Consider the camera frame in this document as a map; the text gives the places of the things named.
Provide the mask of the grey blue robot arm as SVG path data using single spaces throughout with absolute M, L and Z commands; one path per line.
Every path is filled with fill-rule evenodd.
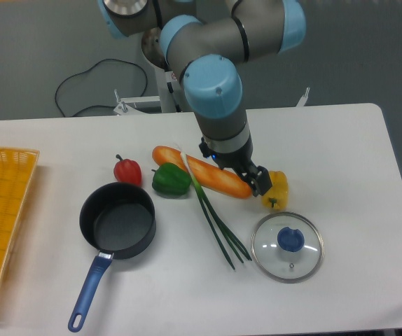
M 232 169 L 254 195 L 271 187 L 252 162 L 253 144 L 236 66 L 302 43 L 306 19 L 297 1 L 229 1 L 230 16 L 204 23 L 194 1 L 100 1 L 112 34 L 160 30 L 159 46 L 202 133 L 200 150 Z

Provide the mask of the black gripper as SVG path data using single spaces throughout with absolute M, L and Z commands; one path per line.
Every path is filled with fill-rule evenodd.
M 272 187 L 269 171 L 262 166 L 256 166 L 252 160 L 253 144 L 249 136 L 238 149 L 214 149 L 219 141 L 208 141 L 201 138 L 200 150 L 205 158 L 211 157 L 220 169 L 231 168 L 251 188 L 252 195 L 264 195 Z

